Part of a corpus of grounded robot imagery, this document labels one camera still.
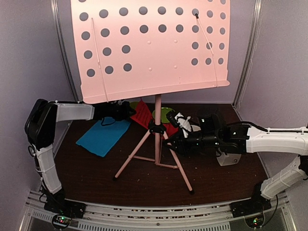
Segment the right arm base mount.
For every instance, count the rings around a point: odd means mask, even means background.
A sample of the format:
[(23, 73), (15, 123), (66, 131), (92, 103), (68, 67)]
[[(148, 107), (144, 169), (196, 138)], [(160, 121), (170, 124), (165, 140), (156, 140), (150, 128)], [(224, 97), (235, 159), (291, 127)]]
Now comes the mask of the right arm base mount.
[(230, 204), (233, 218), (243, 217), (248, 227), (261, 228), (265, 224), (264, 211), (271, 209), (270, 200), (247, 199)]

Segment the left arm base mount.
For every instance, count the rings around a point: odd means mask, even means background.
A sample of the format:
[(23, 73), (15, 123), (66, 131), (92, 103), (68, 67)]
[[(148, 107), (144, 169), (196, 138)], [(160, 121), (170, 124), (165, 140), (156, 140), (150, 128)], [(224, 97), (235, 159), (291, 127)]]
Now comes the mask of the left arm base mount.
[(65, 200), (64, 207), (54, 202), (46, 202), (44, 209), (55, 213), (55, 215), (52, 216), (51, 224), (56, 229), (63, 230), (69, 227), (73, 219), (83, 218), (86, 205), (80, 202)]

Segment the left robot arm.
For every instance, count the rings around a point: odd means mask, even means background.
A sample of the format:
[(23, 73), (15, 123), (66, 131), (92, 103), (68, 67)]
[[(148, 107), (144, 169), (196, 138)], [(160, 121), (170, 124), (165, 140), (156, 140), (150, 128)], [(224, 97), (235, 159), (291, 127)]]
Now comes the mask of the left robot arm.
[(136, 114), (127, 101), (87, 104), (38, 99), (25, 124), (28, 151), (34, 157), (47, 201), (59, 214), (69, 210), (64, 190), (57, 175), (53, 157), (56, 124), (63, 121), (103, 120), (111, 117), (122, 121)]

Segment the pink music stand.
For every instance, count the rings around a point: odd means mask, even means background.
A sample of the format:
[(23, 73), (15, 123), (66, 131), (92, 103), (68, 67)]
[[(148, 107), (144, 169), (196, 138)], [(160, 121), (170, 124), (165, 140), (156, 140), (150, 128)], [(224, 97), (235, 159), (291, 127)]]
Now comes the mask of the pink music stand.
[(229, 0), (73, 0), (82, 99), (96, 104), (229, 85)]

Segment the red sheet music mat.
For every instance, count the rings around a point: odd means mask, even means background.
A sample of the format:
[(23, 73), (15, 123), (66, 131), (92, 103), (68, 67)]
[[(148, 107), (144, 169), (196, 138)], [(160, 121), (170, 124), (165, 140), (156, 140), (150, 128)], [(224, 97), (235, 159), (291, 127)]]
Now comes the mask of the red sheet music mat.
[[(144, 101), (139, 101), (139, 104), (136, 108), (136, 114), (131, 117), (131, 119), (137, 122), (142, 127), (148, 129), (148, 126), (152, 120), (154, 120), (155, 111), (151, 112), (148, 105)], [(171, 123), (163, 124), (167, 129), (167, 135), (171, 137), (176, 132), (178, 132), (178, 128), (175, 128), (171, 125)]]

